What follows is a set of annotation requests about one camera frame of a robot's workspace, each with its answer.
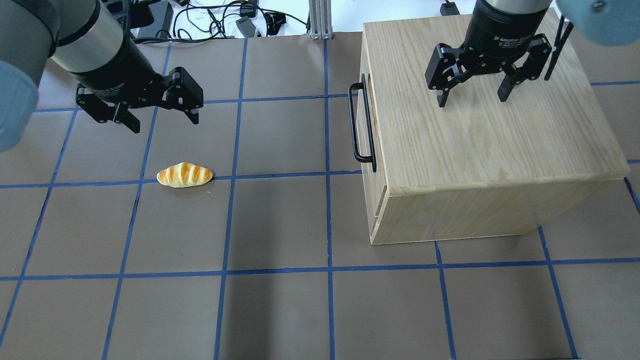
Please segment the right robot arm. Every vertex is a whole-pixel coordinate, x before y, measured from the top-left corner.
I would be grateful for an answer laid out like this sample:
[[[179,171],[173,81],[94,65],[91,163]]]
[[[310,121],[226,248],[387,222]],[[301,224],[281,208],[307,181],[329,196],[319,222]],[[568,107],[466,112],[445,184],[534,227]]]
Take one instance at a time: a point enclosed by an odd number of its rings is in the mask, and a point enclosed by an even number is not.
[[[477,0],[459,47],[438,43],[425,71],[439,107],[450,90],[474,76],[503,73],[497,96],[539,77],[550,80],[569,36],[578,30],[600,46],[620,47],[640,36],[637,0],[558,0],[560,19],[553,41],[539,32],[550,0]]]

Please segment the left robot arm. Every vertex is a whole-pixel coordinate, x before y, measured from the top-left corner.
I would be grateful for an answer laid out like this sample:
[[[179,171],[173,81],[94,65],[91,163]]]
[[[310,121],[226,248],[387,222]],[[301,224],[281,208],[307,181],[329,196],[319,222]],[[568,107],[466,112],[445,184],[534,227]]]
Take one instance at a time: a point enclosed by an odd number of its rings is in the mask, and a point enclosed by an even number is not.
[[[139,133],[131,110],[160,107],[181,111],[198,125],[201,86],[183,67],[167,75],[155,71],[131,37],[132,28],[153,20],[148,2],[3,0],[0,20],[2,152],[21,141],[48,60],[76,80],[75,103],[96,123]]]

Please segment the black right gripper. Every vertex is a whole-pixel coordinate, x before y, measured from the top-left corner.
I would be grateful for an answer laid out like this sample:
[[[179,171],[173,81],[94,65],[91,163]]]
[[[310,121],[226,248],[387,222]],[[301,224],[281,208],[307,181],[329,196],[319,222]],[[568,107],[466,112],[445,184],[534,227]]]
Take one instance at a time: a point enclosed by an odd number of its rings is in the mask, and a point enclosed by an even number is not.
[[[497,91],[501,102],[517,85],[539,78],[553,50],[538,33],[544,16],[544,0],[477,0],[462,44],[436,44],[427,65],[425,80],[438,92],[438,106],[445,107],[450,90],[479,71],[505,73]]]

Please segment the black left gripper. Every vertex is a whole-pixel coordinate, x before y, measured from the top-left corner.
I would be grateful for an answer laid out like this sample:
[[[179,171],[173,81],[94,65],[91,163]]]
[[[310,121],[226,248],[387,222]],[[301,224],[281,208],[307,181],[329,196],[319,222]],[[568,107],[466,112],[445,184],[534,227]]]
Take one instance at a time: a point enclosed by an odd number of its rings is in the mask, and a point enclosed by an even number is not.
[[[182,66],[160,75],[130,38],[103,66],[71,76],[78,82],[76,104],[101,125],[112,121],[140,133],[141,123],[130,108],[151,106],[181,111],[193,125],[200,123],[204,91],[198,82]]]

